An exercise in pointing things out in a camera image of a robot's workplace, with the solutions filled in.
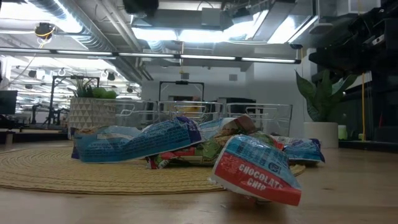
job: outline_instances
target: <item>wire basket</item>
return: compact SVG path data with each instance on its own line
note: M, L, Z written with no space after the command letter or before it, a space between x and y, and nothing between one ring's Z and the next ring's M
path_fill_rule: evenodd
M213 121L223 114L223 105L215 102L197 101L160 101L160 121L186 116L197 123Z
M292 105L228 103L226 105L226 116L237 118L247 114L259 131L266 134L289 136L292 108Z
M117 126L135 127L142 129L159 120L158 106L154 101L146 100L113 100L108 104L116 108Z

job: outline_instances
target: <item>black cable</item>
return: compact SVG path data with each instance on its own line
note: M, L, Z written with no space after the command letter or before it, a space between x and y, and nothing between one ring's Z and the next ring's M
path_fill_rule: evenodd
M207 4L209 4L212 8L214 8L214 6L210 3L210 2L208 2L208 1L201 1L200 3L199 3L199 5L198 5L198 7L197 7L197 10L199 10L199 7L200 7L200 5L202 4L202 3L207 3Z

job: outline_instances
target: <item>jute rug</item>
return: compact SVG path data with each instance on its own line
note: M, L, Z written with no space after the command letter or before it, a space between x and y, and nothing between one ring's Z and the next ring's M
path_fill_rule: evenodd
M0 154L0 187L81 194L179 194L213 192L211 168L146 168L146 161L85 164L71 159L70 147L25 149ZM292 167L300 174L304 166Z

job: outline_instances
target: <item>white pot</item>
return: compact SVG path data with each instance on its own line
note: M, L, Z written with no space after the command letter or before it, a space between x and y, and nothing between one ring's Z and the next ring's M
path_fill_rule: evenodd
M329 122L304 122L304 137L318 139L321 148L338 148L338 124Z
M116 104L113 100L72 98L68 121L68 137L72 128L92 128L116 124Z

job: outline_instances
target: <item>snack wrapper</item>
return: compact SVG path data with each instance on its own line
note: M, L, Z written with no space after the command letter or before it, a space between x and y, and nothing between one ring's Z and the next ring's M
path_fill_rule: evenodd
M115 126L75 133L75 146L83 162L118 162L185 148L204 140L198 124L177 117L130 135Z
M230 191L263 200L297 206L301 198L301 187L289 169L287 155L250 136L234 136L227 142L211 180Z
M279 150L283 150L284 148L284 144L281 142L278 142L276 139L274 139L274 137L263 133L262 131L258 131L256 133L250 134L250 136L260 140L263 143L266 143L270 146L274 146L275 148L279 149Z
M220 133L223 127L235 120L236 118L219 118L214 121L205 122L199 124L200 129L203 131L203 135L206 140L211 139L216 134Z
M321 144L317 139L297 139L281 136L274 136L274 138L285 144L284 152L292 162L325 162L325 157L321 152Z
M251 118L246 115L209 121L200 127L203 127L201 130L209 139L185 149L148 157L149 168L162 169L169 164L213 166L226 142L232 136L241 133L250 134L256 130Z

